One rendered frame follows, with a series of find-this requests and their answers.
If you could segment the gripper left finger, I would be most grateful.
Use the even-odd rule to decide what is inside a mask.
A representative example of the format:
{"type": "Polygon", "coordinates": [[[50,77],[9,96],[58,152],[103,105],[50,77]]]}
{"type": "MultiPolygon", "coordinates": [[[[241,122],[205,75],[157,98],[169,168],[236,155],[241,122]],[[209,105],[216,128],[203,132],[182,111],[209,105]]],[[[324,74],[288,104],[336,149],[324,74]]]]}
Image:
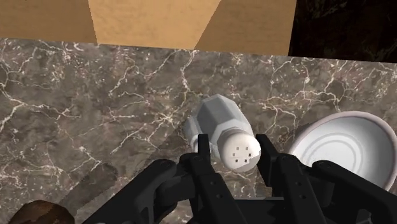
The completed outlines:
{"type": "Polygon", "coordinates": [[[183,200],[190,201],[192,224],[247,224],[211,165],[206,134],[198,136],[198,151],[178,163],[153,161],[83,224],[160,224],[183,200]]]}

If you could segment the white salt shaker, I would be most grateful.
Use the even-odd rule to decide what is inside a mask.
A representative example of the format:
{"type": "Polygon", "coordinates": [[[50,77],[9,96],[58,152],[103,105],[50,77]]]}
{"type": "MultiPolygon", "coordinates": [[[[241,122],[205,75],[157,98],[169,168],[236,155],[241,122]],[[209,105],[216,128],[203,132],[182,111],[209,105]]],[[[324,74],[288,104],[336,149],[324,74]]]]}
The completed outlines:
{"type": "Polygon", "coordinates": [[[211,153],[232,171],[250,171],[260,159],[261,147],[249,121],[235,101],[223,95],[203,99],[183,130],[194,152],[199,134],[207,134],[211,153]]]}

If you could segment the brown round object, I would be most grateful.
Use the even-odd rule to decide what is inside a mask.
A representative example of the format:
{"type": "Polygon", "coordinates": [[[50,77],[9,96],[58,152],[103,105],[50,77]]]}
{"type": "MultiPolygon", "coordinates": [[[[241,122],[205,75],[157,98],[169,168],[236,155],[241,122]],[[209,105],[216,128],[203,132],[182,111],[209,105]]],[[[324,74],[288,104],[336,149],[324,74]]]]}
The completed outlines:
{"type": "Polygon", "coordinates": [[[45,200],[34,200],[24,204],[7,224],[75,224],[75,220],[63,206],[45,200]]]}

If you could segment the white bowl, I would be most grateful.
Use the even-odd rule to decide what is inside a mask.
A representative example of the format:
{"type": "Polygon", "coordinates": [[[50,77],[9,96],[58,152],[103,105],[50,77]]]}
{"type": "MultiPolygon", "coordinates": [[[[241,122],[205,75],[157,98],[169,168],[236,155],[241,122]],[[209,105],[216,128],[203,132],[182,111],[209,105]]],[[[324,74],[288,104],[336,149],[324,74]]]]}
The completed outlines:
{"type": "Polygon", "coordinates": [[[397,178],[397,134],[364,111],[334,113],[304,125],[286,153],[309,167],[329,160],[387,191],[397,178]]]}

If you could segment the wooden cabinet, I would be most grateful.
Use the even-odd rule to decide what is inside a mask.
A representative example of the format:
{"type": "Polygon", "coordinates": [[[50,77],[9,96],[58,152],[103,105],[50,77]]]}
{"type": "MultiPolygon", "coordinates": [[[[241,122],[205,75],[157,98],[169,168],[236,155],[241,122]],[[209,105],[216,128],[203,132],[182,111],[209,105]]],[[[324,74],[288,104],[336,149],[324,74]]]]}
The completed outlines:
{"type": "Polygon", "coordinates": [[[287,55],[297,0],[0,0],[0,38],[287,55]]]}

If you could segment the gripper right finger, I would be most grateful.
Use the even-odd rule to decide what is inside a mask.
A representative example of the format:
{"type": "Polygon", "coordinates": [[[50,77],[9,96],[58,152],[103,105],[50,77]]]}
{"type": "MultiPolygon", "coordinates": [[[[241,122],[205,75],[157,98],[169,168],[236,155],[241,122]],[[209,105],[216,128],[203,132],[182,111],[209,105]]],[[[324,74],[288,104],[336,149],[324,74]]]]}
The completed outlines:
{"type": "Polygon", "coordinates": [[[397,224],[397,196],[328,160],[306,166],[279,153],[265,134],[257,168],[272,196],[282,198],[275,224],[397,224]]]}

